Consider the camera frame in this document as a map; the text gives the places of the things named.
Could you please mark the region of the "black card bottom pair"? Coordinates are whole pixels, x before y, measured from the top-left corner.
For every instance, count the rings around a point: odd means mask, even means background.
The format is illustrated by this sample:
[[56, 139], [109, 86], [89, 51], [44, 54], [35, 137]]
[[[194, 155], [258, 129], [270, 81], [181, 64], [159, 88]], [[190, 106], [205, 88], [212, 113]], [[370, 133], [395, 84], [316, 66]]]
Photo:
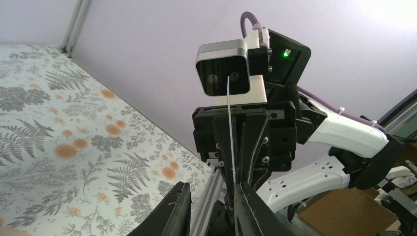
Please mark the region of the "black card bottom pair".
[[236, 166], [235, 166], [235, 148], [234, 148], [234, 135], [232, 126], [232, 112], [231, 112], [231, 99], [230, 99], [230, 82], [231, 76], [227, 77], [227, 109], [228, 109], [228, 123], [230, 134], [230, 148], [231, 148], [231, 163], [232, 163], [232, 178], [233, 178], [233, 196], [235, 196], [236, 188]]

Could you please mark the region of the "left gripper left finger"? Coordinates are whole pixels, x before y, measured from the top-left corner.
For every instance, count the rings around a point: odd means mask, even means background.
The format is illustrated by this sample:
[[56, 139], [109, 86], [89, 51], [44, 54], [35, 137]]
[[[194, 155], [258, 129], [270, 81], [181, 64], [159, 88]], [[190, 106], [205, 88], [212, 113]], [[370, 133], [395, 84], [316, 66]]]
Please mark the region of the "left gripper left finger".
[[188, 236], [190, 221], [190, 184], [180, 181], [128, 236]]

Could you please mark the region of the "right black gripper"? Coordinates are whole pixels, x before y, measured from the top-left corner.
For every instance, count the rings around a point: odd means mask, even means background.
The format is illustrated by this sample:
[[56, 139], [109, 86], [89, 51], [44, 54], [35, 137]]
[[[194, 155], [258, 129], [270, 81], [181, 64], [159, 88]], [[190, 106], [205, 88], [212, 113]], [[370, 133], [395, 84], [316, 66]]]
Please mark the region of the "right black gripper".
[[[309, 47], [289, 37], [268, 30], [271, 72], [264, 76], [269, 107], [270, 157], [277, 160], [278, 171], [288, 171], [295, 158], [296, 140], [304, 140], [311, 130], [310, 119], [304, 119], [299, 106], [297, 83], [311, 57]], [[262, 103], [238, 104], [242, 109], [257, 109]], [[268, 116], [264, 113], [232, 115], [235, 148], [236, 184], [247, 183], [254, 190], [262, 185], [262, 174], [254, 174], [255, 164], [264, 139]], [[233, 196], [233, 178], [228, 116], [215, 116], [212, 121], [227, 194]]]

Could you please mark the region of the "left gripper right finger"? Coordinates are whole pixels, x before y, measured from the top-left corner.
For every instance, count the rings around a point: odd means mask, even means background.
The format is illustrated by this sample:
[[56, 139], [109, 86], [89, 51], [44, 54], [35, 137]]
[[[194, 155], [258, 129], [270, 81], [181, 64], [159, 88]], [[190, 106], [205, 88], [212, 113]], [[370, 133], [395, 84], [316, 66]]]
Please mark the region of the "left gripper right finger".
[[234, 189], [234, 222], [237, 236], [294, 236], [248, 183]]

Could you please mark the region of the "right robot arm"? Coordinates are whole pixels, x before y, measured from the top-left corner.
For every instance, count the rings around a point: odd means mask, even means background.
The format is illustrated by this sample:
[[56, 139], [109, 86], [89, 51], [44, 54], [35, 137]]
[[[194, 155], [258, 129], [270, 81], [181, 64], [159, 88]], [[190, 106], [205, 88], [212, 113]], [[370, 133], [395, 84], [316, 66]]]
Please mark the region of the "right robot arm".
[[216, 158], [225, 202], [238, 193], [278, 211], [322, 192], [383, 182], [405, 146], [374, 121], [351, 118], [297, 83], [309, 47], [266, 28], [244, 39], [204, 44], [196, 71], [220, 99], [192, 115], [197, 152]]

